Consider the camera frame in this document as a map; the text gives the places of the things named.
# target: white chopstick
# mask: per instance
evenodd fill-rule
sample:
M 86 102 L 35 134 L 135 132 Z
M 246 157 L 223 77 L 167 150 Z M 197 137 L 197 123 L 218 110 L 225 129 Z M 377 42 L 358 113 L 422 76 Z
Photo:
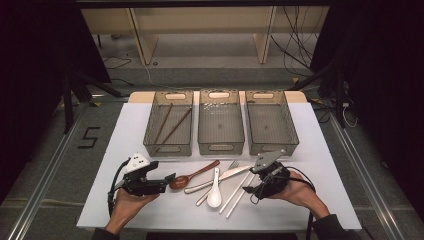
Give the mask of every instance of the white chopstick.
M 249 186 L 249 185 L 250 185 L 250 183 L 252 182 L 252 180 L 253 180 L 253 178 L 254 178 L 254 177 L 255 177 L 255 175 L 253 175 L 253 176 L 250 178 L 249 182 L 247 183 L 247 186 Z M 242 191 L 242 192 L 240 193 L 239 197 L 237 198 L 236 202 L 233 204 L 233 206 L 231 207 L 230 211 L 227 213 L 227 216 L 225 216 L 225 218 L 227 218 L 227 219 L 228 219 L 228 218 L 230 217 L 230 214 L 233 212 L 234 208 L 236 207 L 237 203 L 240 201 L 240 199 L 241 199 L 241 197 L 243 196 L 244 192 L 246 192 L 246 191 Z
M 244 181 L 246 181 L 246 178 L 247 178 L 247 176 L 249 176 L 249 174 L 250 174 L 250 171 L 247 172 L 246 176 L 243 178 L 243 180 L 240 182 L 240 184 L 234 190 L 233 194 L 231 194 L 230 198 L 228 198 L 228 200 L 225 202 L 224 206 L 222 206 L 221 210 L 219 210 L 219 214 L 221 214 L 224 211 L 224 209 L 227 207 L 228 203 L 231 201 L 231 199 L 233 199 L 234 195 L 236 195 L 236 193 L 239 190 L 239 188 L 241 187 L 241 185 L 243 185 Z

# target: white table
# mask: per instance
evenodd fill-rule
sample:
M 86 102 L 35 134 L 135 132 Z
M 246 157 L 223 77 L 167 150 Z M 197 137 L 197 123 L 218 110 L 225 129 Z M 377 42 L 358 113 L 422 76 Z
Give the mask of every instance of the white table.
M 300 144 L 292 156 L 281 158 L 282 163 L 285 166 L 300 169 L 312 180 L 318 195 L 327 204 L 330 212 L 337 214 L 345 229 L 361 229 L 311 105 L 289 103 L 289 107 Z M 198 105 L 194 108 L 192 156 L 151 158 L 143 146 L 150 108 L 150 103 L 124 104 L 77 227 L 90 229 L 106 225 L 109 219 L 107 192 L 120 164 L 135 152 L 143 154 L 150 161 L 160 161 L 159 167 L 147 175 L 151 180 L 163 179 L 174 172 L 177 176 L 191 174 L 215 159 L 221 159 L 219 165 L 221 171 L 226 170 L 234 159 L 239 159 L 241 165 L 253 164 L 256 160 L 255 156 L 248 154 L 247 142 L 241 156 L 201 156 L 197 146 Z M 246 173 L 233 176 L 220 184 L 223 203 Z M 194 177 L 188 187 L 212 180 L 212 177 L 213 171 L 210 170 Z M 258 184 L 259 181 L 255 177 L 251 185 Z M 225 215 L 236 197 L 222 215 L 218 213 L 220 208 L 213 209 L 206 201 L 196 207 L 196 201 L 207 190 L 208 188 L 185 194 L 183 190 L 175 191 L 167 187 L 166 192 L 143 208 L 126 228 L 156 232 L 302 232 L 306 230 L 309 211 L 281 200 L 263 199 L 258 205 L 254 205 L 250 202 L 250 195 L 245 193 L 228 219 Z

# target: utensil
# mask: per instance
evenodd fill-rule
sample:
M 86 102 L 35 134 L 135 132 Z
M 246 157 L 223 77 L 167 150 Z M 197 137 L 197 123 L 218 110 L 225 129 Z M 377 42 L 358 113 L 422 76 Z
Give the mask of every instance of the utensil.
M 198 174 L 200 174 L 200 173 L 206 172 L 206 171 L 208 171 L 208 170 L 210 170 L 210 169 L 212 169 L 212 168 L 214 168 L 214 167 L 218 166 L 218 164 L 219 164 L 219 163 L 220 163 L 220 162 L 219 162 L 219 160 L 215 160 L 213 163 L 211 163 L 211 164 L 207 165 L 206 167 L 204 167 L 204 168 L 200 169 L 199 171 L 197 171 L 197 172 L 195 172 L 195 173 L 192 173 L 192 174 L 190 174 L 190 175 L 182 175 L 182 176 L 179 176 L 179 177 L 175 178 L 175 179 L 174 179 L 174 181 L 173 181 L 172 183 L 170 183 L 170 184 L 169 184 L 169 187 L 170 187 L 171 189 L 174 189 L 174 190 L 182 189 L 182 188 L 184 188 L 185 186 L 187 186 L 187 184 L 190 182 L 190 180 L 191 180 L 194 176 L 196 176 L 196 175 L 198 175 Z
M 218 178 L 219 178 L 219 168 L 215 168 L 215 176 L 213 179 L 213 185 L 211 192 L 208 195 L 208 204 L 209 206 L 216 208 L 221 205 L 222 198 L 221 198 L 221 192 L 219 191 L 218 186 Z
M 155 144 L 158 143 L 160 134 L 162 133 L 163 127 L 165 126 L 166 120 L 168 120 L 168 116 L 169 116 L 169 113 L 171 112 L 172 106 L 174 106 L 174 105 L 171 103 L 171 105 L 169 105 L 169 108 L 168 108 L 168 111 L 166 112 L 165 117 L 163 118 L 162 124 L 160 125 L 160 128 L 159 128 L 159 132 L 156 135 L 156 138 L 155 138 L 155 141 L 154 141 Z
M 233 199 L 234 195 L 236 195 L 237 191 L 240 189 L 241 185 L 243 185 L 244 181 L 246 181 L 247 177 L 249 176 L 250 172 L 248 172 L 246 174 L 246 176 L 244 176 L 243 180 L 241 180 L 240 184 L 237 186 L 236 189 L 234 189 L 234 192 L 231 194 L 231 196 L 227 199 L 227 201 L 225 202 L 224 206 L 222 206 L 221 210 L 219 210 L 219 214 L 221 214 L 224 209 L 227 207 L 228 203 L 230 203 L 231 199 Z
M 228 167 L 228 170 L 233 169 L 235 167 L 238 166 L 238 162 L 234 161 L 233 163 L 231 163 L 231 165 Z M 199 198 L 199 200 L 197 200 L 196 202 L 196 206 L 200 206 L 205 200 L 206 198 L 208 198 L 209 193 L 212 191 L 212 188 L 209 189 L 209 191 L 207 191 L 205 194 L 203 194 L 203 196 L 201 198 Z
M 253 176 L 250 178 L 250 180 L 249 180 L 249 182 L 247 183 L 246 187 L 248 187 L 248 186 L 250 185 L 250 183 L 252 182 L 252 180 L 253 180 L 253 178 L 254 178 L 254 177 L 255 177 L 255 175 L 253 175 Z M 231 213 L 234 211 L 234 208 L 237 206 L 238 202 L 240 201 L 241 197 L 243 197 L 243 194 L 244 194 L 245 192 L 246 192 L 246 191 L 242 190 L 242 192 L 240 193 L 240 195 L 239 195 L 239 197 L 237 198 L 236 202 L 233 204 L 233 206 L 231 207 L 230 211 L 227 213 L 227 216 L 225 216 L 225 218 L 227 218 L 227 219 L 228 219 L 228 218 L 230 217 Z
M 233 175 L 236 175 L 237 173 L 241 173 L 243 171 L 246 171 L 246 170 L 250 169 L 251 167 L 252 166 L 247 165 L 247 166 L 241 166 L 241 167 L 233 168 L 231 170 L 227 170 L 219 177 L 218 180 L 222 181 L 222 180 L 227 179 L 227 178 L 229 178 Z M 187 193 L 187 194 L 194 193 L 194 192 L 199 191 L 200 189 L 203 189 L 203 188 L 210 186 L 212 184 L 213 184 L 213 180 L 209 181 L 209 182 L 205 182 L 205 183 L 200 184 L 200 185 L 197 185 L 195 187 L 186 188 L 186 189 L 184 189 L 184 192 Z
M 191 112 L 191 108 L 189 108 L 185 113 L 184 116 L 181 117 L 181 119 L 178 121 L 177 125 L 174 126 L 174 128 L 171 130 L 171 132 L 166 135 L 166 137 L 163 139 L 162 144 L 168 140 L 168 138 L 177 130 L 177 128 L 180 126 L 180 124 L 184 121 L 184 119 L 188 116 L 188 114 Z

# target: chopsticks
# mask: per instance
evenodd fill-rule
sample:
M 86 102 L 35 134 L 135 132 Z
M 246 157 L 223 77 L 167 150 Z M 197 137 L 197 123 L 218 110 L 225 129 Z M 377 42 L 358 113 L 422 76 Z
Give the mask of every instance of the chopsticks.
M 227 207 L 227 205 L 228 205 L 228 203 L 233 199 L 233 197 L 234 197 L 234 195 L 237 193 L 237 191 L 241 188 L 241 186 L 243 185 L 243 183 L 246 181 L 246 179 L 247 179 L 247 177 L 250 175 L 250 172 L 248 172 L 245 176 L 244 176 L 244 178 L 243 178 L 243 180 L 240 182 L 240 184 L 237 186 L 237 188 L 234 190 L 234 192 L 231 194 L 231 196 L 229 197 L 229 199 L 225 202 L 225 204 L 224 204 L 224 206 L 222 206 L 222 208 L 219 210 L 219 214 L 221 214 L 223 211 L 224 211 L 224 209 Z M 252 183 L 252 181 L 253 181 L 253 178 L 255 177 L 255 175 L 253 175 L 250 179 L 249 179 L 249 181 L 248 181 L 248 183 L 247 183 L 247 185 L 246 186 L 249 186 L 250 185 L 250 183 Z M 227 213 L 227 215 L 225 216 L 225 218 L 229 218 L 230 217 L 230 215 L 231 215 L 231 213 L 234 211 L 234 209 L 236 208 L 236 206 L 237 206 L 237 204 L 239 203 L 239 201 L 240 201 L 240 199 L 243 197 L 243 194 L 244 194 L 244 189 L 242 189 L 242 192 L 239 194 L 239 196 L 237 197 L 237 200 L 234 202 L 234 204 L 233 204 L 233 206 L 230 208 L 230 211 Z
M 171 109 L 173 107 L 173 104 L 171 103 L 171 105 L 168 108 L 168 112 L 165 115 L 165 118 L 159 128 L 159 132 L 156 135 L 156 139 L 154 141 L 155 144 L 157 144 L 158 140 L 159 140 L 159 136 L 162 133 L 163 127 L 165 126 L 166 120 L 168 119 L 169 113 L 171 112 Z M 172 128 L 172 130 L 168 133 L 168 135 L 166 135 L 166 137 L 162 140 L 161 144 L 164 144 L 168 138 L 175 132 L 175 130 L 177 130 L 177 128 L 181 125 L 181 123 L 184 121 L 184 119 L 188 116 L 188 114 L 191 112 L 192 108 L 190 107 L 189 109 L 187 109 L 187 111 L 184 113 L 184 115 L 181 117 L 181 119 L 178 121 L 178 123 Z

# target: sleeve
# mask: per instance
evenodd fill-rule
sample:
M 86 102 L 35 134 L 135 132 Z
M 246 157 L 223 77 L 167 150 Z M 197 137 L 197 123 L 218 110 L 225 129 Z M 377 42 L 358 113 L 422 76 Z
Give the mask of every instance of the sleeve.
M 320 240 L 329 239 L 346 239 L 356 240 L 361 239 L 354 231 L 346 231 L 340 225 L 337 215 L 330 214 L 327 217 L 312 223 L 312 227 Z
M 119 236 L 112 234 L 106 230 L 96 228 L 91 240 L 119 240 Z

